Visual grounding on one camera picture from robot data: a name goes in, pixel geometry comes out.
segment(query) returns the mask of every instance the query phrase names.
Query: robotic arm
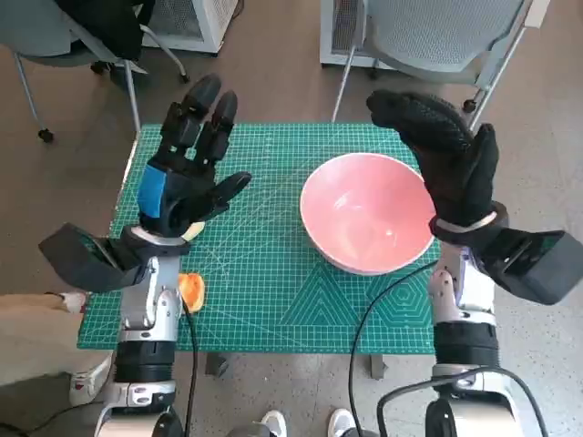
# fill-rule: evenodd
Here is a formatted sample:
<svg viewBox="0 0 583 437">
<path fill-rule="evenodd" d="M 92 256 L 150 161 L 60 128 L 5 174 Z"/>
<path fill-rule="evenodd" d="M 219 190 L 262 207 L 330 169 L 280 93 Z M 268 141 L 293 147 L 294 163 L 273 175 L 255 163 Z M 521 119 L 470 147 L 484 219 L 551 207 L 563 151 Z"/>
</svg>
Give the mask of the robotic arm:
<svg viewBox="0 0 583 437">
<path fill-rule="evenodd" d="M 181 236 L 192 223 L 228 210 L 251 180 L 249 173 L 239 172 L 215 183 L 215 165 L 225 156 L 237 111 L 237 97 L 228 91 L 203 124 L 219 91 L 219 78 L 206 76 L 181 103 L 170 106 L 159 149 L 138 190 L 139 225 L 124 227 L 119 239 L 99 239 L 66 224 L 39 245 L 66 283 L 97 293 L 122 290 L 115 375 L 96 437 L 189 433 L 190 413 L 184 433 L 172 409 L 172 366 L 183 309 L 180 256 L 189 251 Z M 187 158 L 195 144 L 194 158 Z"/>
<path fill-rule="evenodd" d="M 430 228 L 442 253 L 429 283 L 432 379 L 497 368 L 495 284 L 521 299 L 555 304 L 583 277 L 583 246 L 564 231 L 507 227 L 506 208 L 492 201 L 498 149 L 491 125 L 474 137 L 451 105 L 416 93 L 375 91 L 367 106 L 375 125 L 397 130 L 414 152 L 435 205 Z M 507 385 L 503 374 L 479 372 L 440 386 L 426 411 L 425 435 L 522 436 Z"/>
</svg>

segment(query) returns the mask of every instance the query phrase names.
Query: blue tape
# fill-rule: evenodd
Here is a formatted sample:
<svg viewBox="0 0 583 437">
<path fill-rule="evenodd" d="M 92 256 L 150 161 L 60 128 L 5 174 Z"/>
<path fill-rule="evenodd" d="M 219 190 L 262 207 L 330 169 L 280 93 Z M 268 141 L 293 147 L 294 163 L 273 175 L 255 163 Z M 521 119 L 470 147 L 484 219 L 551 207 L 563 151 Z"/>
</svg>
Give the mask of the blue tape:
<svg viewBox="0 0 583 437">
<path fill-rule="evenodd" d="M 153 219 L 160 218 L 160 204 L 166 185 L 166 173 L 152 166 L 146 166 L 144 176 L 139 184 L 139 211 Z"/>
</svg>

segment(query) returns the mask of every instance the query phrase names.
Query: gray chair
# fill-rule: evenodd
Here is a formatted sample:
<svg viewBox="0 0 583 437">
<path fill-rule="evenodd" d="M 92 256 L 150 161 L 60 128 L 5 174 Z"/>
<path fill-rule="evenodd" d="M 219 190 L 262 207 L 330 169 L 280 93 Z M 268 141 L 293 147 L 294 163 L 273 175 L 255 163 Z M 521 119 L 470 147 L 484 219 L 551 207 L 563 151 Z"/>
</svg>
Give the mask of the gray chair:
<svg viewBox="0 0 583 437">
<path fill-rule="evenodd" d="M 174 61 L 183 82 L 188 82 L 184 66 L 168 47 L 161 43 L 151 29 L 144 25 L 140 27 Z M 72 50 L 71 45 L 79 40 L 83 43 L 81 48 Z M 99 39 L 65 14 L 54 0 L 3 0 L 0 5 L 0 44 L 8 46 L 13 52 L 28 105 L 40 126 L 38 136 L 46 143 L 53 140 L 53 133 L 46 128 L 36 112 L 21 57 L 46 66 L 82 66 L 96 62 L 110 65 L 123 62 L 134 126 L 136 133 L 139 133 L 141 124 L 130 61 L 115 56 Z M 99 71 L 99 68 L 93 66 L 92 69 Z"/>
<path fill-rule="evenodd" d="M 356 0 L 353 43 L 336 98 L 336 121 L 354 53 L 423 80 L 478 88 L 463 105 L 474 130 L 525 31 L 531 0 Z"/>
</svg>

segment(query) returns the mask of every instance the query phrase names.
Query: green cutting mat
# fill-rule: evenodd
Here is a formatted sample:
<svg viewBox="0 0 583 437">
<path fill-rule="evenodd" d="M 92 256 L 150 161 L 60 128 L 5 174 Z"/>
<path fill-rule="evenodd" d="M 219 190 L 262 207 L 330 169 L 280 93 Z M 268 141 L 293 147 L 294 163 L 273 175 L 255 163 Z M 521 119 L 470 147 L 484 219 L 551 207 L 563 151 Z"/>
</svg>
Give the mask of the green cutting mat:
<svg viewBox="0 0 583 437">
<path fill-rule="evenodd" d="M 122 188 L 111 234 L 138 218 L 136 194 L 148 159 L 159 145 L 159 126 L 145 126 Z M 305 179 L 326 160 L 349 152 L 379 152 L 416 167 L 394 131 L 370 124 L 241 124 L 231 135 L 219 177 L 247 170 L 250 185 L 195 240 L 183 271 L 207 284 L 196 317 L 203 351 L 350 351 L 369 302 L 412 269 L 438 257 L 435 243 L 417 262 L 394 274 L 365 278 L 328 264 L 302 227 L 299 198 Z M 360 352 L 433 353 L 426 284 L 412 278 L 378 305 Z M 94 296 L 78 346 L 113 349 L 118 334 L 118 292 Z M 190 346 L 181 321 L 179 348 Z"/>
</svg>

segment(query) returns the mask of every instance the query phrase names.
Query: chair wheel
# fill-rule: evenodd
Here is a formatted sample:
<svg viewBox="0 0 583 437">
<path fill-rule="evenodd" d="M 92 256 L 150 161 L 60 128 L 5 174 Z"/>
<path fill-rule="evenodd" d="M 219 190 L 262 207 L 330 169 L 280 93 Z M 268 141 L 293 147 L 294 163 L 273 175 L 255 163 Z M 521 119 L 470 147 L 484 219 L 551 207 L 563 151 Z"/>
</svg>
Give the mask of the chair wheel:
<svg viewBox="0 0 583 437">
<path fill-rule="evenodd" d="M 207 354 L 207 365 L 205 366 L 205 374 L 220 378 L 229 368 L 227 357 L 221 353 L 209 352 Z"/>
<path fill-rule="evenodd" d="M 38 131 L 38 137 L 43 140 L 44 143 L 52 143 L 55 136 L 48 129 L 43 129 Z"/>
<path fill-rule="evenodd" d="M 107 68 L 107 63 L 103 61 L 97 61 L 91 64 L 91 71 L 94 72 L 96 75 L 103 75 Z"/>
<path fill-rule="evenodd" d="M 464 105 L 462 106 L 462 109 L 464 110 L 464 112 L 466 114 L 471 114 L 476 110 L 477 107 L 477 103 L 473 98 L 468 98 L 465 102 Z"/>
</svg>

